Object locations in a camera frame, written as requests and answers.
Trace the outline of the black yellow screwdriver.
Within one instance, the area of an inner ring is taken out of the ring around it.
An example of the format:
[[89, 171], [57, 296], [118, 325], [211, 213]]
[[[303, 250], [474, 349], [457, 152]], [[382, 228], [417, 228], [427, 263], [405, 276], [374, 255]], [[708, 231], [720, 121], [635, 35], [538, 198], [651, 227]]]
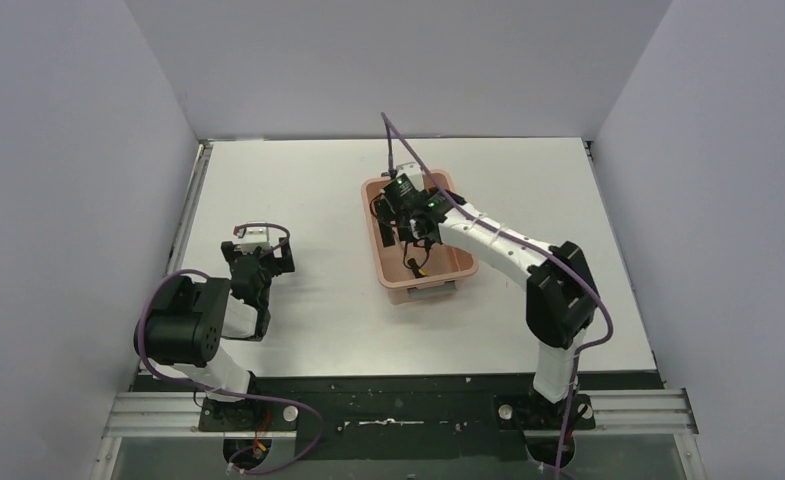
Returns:
[[428, 276], [425, 270], [426, 261], [419, 263], [415, 258], [410, 258], [407, 260], [406, 265], [416, 279]]

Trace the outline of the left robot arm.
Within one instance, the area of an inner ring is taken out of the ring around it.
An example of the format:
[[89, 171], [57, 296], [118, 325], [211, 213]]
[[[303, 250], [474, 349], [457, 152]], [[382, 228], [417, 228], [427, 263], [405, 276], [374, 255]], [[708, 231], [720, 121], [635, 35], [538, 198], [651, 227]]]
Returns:
[[186, 269], [165, 279], [148, 302], [133, 342], [149, 365], [172, 367], [180, 382], [221, 403], [266, 401], [255, 375], [241, 367], [221, 341], [259, 342], [271, 321], [273, 279], [295, 271], [290, 240], [274, 244], [260, 234], [250, 240], [224, 241], [226, 277], [207, 277]]

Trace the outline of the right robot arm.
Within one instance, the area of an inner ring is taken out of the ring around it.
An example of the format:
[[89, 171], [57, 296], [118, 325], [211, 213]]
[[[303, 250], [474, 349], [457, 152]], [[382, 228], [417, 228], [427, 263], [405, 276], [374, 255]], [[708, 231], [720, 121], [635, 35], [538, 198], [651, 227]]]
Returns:
[[577, 356], [600, 310], [583, 250], [566, 241], [535, 241], [488, 218], [462, 196], [419, 186], [400, 173], [370, 198], [368, 212], [383, 236], [403, 249], [462, 250], [503, 273], [525, 294], [525, 322], [539, 343], [534, 398], [552, 415], [574, 405]]

